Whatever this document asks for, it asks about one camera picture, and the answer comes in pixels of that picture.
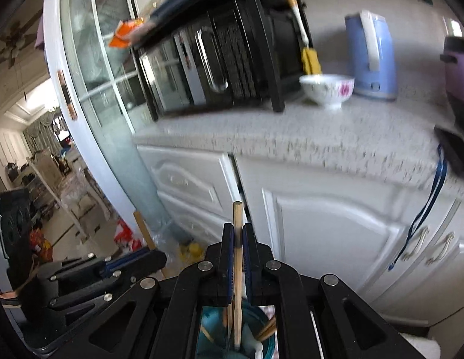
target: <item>electric kettle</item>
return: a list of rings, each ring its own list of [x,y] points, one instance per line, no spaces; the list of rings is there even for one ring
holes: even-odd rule
[[[392,36],[385,18],[362,10],[345,17],[353,92],[394,100],[398,95]]]

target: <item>oven door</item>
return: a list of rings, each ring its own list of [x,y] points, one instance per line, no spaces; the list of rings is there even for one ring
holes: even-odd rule
[[[232,104],[208,17],[145,50],[141,64],[160,115]]]

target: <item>floral bowl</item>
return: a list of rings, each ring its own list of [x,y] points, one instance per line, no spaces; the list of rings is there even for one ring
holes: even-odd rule
[[[327,109],[341,108],[353,92],[355,78],[336,74],[313,74],[300,77],[308,98]]]

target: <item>microwave oven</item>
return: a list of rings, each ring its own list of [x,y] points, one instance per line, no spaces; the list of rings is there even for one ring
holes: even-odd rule
[[[299,29],[290,9],[265,9],[282,95],[300,89]],[[251,18],[242,0],[209,9],[141,51],[158,116],[260,105],[268,85]]]

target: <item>countertop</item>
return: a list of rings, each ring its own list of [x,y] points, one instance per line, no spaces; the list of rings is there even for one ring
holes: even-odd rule
[[[456,132],[444,105],[353,95],[340,110],[302,98],[269,106],[162,118],[137,133],[136,144],[229,152],[310,165],[429,189],[436,170],[435,124]],[[442,194],[464,200],[464,180],[449,169]]]

